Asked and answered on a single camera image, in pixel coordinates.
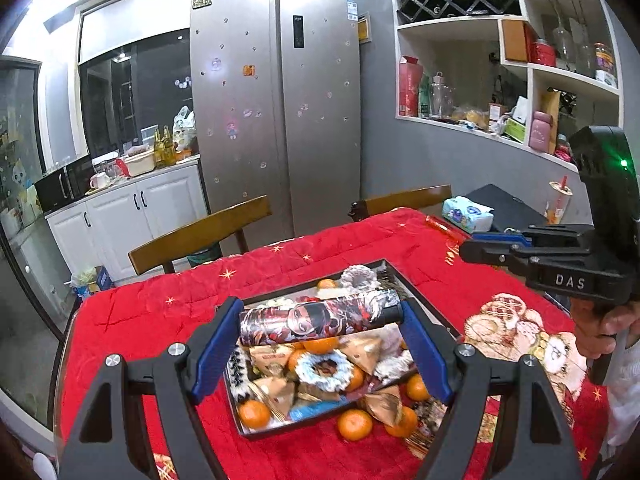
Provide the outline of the person's right hand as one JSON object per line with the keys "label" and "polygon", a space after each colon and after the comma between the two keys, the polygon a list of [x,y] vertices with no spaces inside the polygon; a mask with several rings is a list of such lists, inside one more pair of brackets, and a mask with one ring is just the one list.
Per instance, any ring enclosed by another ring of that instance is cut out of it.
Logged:
{"label": "person's right hand", "polygon": [[639,313],[638,301],[628,302],[600,315],[594,312],[591,301],[573,298],[570,302],[570,316],[575,324],[578,352],[593,360],[611,354],[616,348],[614,336],[623,330],[628,330],[625,348],[630,348],[639,341]]}

